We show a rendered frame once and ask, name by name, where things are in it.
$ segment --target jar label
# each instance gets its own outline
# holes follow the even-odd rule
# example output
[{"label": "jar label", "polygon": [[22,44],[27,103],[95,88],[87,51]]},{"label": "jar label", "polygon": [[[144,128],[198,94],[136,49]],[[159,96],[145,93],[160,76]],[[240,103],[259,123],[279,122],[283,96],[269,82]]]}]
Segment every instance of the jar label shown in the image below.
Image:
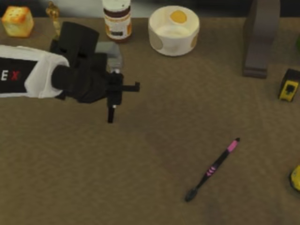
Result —
[{"label": "jar label", "polygon": [[131,18],[130,14],[120,17],[113,18],[105,15],[105,31],[107,35],[115,40],[122,40],[131,35]]}]

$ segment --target white jar lid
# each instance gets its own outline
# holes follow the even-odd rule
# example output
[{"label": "white jar lid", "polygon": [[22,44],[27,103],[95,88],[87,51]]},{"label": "white jar lid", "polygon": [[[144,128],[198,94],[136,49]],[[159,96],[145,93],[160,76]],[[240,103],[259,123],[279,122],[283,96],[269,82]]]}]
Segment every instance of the white jar lid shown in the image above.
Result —
[{"label": "white jar lid", "polygon": [[121,12],[130,6],[130,0],[102,0],[103,8],[110,12]]}]

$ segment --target cup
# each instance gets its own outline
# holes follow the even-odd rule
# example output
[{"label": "cup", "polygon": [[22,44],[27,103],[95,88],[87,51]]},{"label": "cup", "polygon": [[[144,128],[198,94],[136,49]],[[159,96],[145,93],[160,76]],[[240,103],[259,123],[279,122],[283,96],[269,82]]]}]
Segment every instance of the cup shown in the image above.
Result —
[{"label": "cup", "polygon": [[150,16],[148,30],[153,49],[163,55],[180,56],[196,46],[200,20],[188,8],[166,6]]}]

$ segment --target glass jar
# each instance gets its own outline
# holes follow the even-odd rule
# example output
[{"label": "glass jar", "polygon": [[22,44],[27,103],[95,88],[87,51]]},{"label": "glass jar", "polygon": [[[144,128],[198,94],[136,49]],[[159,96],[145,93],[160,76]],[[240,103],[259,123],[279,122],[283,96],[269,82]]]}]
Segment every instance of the glass jar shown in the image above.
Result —
[{"label": "glass jar", "polygon": [[105,31],[115,42],[128,40],[132,33],[130,0],[103,0]]}]

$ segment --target table surface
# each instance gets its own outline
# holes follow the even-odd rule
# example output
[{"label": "table surface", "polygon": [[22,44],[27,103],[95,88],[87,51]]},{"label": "table surface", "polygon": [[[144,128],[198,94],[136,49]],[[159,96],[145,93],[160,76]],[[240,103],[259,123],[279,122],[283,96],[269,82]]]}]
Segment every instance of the table surface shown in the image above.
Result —
[{"label": "table surface", "polygon": [[[74,19],[100,32],[102,19]],[[203,18],[196,48],[171,58],[133,20],[120,45],[125,93],[114,124],[106,102],[0,99],[0,223],[4,225],[298,225],[300,97],[277,100],[300,69],[299,18],[280,20],[269,75],[241,75],[243,18]],[[35,18],[30,38],[0,44],[47,50],[54,28]],[[240,145],[189,204],[185,193],[236,137]]]}]

